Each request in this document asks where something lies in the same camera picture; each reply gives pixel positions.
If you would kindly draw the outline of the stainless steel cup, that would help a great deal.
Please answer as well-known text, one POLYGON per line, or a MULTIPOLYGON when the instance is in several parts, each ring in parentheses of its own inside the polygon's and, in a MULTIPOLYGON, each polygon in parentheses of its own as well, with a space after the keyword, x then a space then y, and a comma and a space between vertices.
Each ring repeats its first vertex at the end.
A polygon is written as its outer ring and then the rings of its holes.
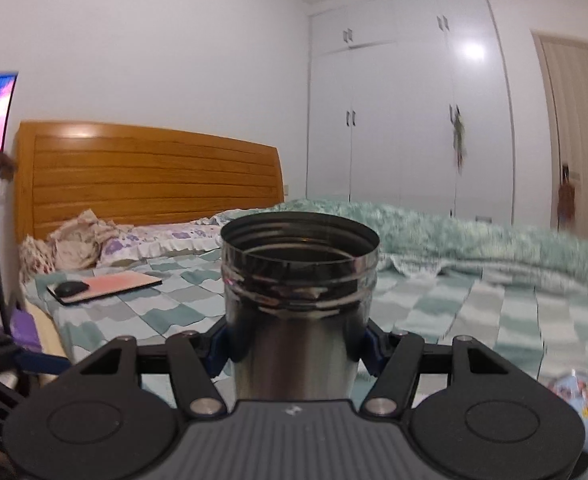
POLYGON ((237 399, 348 398, 370 318, 379 235, 350 219, 291 211, 237 218, 221 240, 237 399))

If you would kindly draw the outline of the black computer mouse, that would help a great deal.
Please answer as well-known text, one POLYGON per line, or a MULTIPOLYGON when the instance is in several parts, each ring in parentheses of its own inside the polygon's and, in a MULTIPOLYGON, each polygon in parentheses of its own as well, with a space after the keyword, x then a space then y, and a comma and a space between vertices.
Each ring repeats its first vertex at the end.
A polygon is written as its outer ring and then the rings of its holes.
POLYGON ((69 298, 86 292, 90 288, 88 283, 82 281, 67 281, 54 287, 54 295, 59 298, 69 298))

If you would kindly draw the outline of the green floral quilt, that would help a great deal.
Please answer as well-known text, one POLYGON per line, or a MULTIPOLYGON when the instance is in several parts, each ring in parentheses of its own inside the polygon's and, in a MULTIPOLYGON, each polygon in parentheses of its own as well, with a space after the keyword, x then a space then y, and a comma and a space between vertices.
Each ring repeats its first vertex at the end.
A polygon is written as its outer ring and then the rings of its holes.
POLYGON ((318 212, 355 220, 379 234, 385 255, 427 263, 488 261, 529 266, 588 287, 588 242, 565 232, 337 200, 291 200, 266 211, 318 212))

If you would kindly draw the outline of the purple floral pillow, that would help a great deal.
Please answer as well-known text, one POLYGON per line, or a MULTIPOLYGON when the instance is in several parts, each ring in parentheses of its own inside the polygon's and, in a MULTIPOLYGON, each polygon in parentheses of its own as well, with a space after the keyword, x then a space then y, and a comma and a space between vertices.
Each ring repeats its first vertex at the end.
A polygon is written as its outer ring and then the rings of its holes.
POLYGON ((221 229, 240 212, 236 209, 190 222, 125 229, 103 245, 96 266, 125 266, 138 260, 210 252, 220 247, 221 229))

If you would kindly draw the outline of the crumpled beige cloth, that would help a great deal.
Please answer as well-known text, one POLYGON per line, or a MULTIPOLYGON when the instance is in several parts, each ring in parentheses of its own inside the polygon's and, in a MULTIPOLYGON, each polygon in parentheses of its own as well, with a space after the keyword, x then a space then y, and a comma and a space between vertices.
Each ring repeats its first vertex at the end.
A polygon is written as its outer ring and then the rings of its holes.
POLYGON ((131 224, 100 219, 87 209, 44 240, 27 235, 18 248, 19 279, 27 283, 38 274, 92 268, 110 240, 132 229, 131 224))

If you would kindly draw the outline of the wooden headboard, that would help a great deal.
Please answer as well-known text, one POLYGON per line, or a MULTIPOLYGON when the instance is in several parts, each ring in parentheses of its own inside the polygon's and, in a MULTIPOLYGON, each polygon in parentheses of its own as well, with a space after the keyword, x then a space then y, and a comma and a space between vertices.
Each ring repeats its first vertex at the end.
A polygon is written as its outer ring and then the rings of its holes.
POLYGON ((181 223, 284 200, 279 152, 212 134, 99 122, 22 122, 17 240, 85 210, 119 224, 181 223))

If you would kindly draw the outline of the brown tassel on door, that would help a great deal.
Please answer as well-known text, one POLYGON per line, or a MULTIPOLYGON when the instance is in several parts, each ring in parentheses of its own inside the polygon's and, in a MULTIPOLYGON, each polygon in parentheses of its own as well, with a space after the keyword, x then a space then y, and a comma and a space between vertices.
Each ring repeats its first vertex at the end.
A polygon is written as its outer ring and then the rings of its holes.
POLYGON ((571 177, 570 166, 561 166, 561 181, 556 203, 556 218, 560 230, 571 231, 576 221, 576 186, 571 177))

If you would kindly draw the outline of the green hanging ornament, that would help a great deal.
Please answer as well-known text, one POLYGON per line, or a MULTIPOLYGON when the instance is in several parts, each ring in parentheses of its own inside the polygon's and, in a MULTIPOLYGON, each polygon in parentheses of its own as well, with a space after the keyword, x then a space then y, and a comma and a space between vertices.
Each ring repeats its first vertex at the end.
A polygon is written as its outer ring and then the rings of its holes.
POLYGON ((454 148, 454 158, 456 159, 458 173, 462 174, 466 156, 464 122, 460 107, 449 106, 449 112, 452 126, 452 147, 454 148))

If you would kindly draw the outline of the white wardrobe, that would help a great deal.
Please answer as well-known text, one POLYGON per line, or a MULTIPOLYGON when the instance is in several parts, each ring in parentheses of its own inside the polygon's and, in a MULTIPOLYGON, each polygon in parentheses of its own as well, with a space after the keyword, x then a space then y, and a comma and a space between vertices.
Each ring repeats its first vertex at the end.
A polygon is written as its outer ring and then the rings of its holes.
POLYGON ((488 0, 369 0, 310 25, 309 197, 512 222, 511 102, 488 0), (462 174, 449 106, 465 127, 462 174))

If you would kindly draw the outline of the beige door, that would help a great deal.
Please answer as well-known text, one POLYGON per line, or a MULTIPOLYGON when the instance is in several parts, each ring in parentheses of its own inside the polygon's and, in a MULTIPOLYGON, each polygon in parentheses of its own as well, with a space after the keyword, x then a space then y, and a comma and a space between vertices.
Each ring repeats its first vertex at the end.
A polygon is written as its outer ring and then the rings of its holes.
POLYGON ((566 162, 576 186, 575 227, 566 232, 588 240, 588 42, 542 34, 534 40, 550 122, 551 226, 560 230, 556 203, 566 162))

